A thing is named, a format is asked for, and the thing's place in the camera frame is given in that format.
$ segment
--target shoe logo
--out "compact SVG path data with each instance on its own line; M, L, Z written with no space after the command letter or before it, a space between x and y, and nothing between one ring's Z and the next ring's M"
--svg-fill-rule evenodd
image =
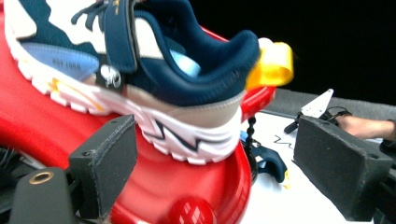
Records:
M118 88L121 84L121 75L117 68L103 64L100 67L100 74L106 81L106 87L108 88L110 85L113 85L115 88Z

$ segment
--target black background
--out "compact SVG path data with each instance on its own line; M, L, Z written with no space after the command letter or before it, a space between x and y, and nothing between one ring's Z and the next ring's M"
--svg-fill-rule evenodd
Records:
M286 42L284 89L396 105L396 1L190 0L198 22L226 38L248 29Z

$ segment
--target velcro strap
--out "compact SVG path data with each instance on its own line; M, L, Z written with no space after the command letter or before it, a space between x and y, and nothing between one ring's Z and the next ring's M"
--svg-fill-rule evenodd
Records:
M105 12L107 60L122 73L137 69L134 37L135 0L110 0Z

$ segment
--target black foam pad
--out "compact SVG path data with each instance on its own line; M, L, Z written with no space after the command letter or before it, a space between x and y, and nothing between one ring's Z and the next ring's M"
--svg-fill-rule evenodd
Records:
M137 149L134 116L126 115L106 123L70 156L70 171L81 181L83 218L108 215L134 165Z
M346 220L372 220L390 157L328 121L302 116L294 159Z

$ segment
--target yellow plastic piece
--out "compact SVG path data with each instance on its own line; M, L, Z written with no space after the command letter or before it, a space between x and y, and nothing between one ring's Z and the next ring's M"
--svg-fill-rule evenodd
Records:
M245 89L264 86L284 86L293 80L293 53L283 42L261 47L262 54L247 77Z

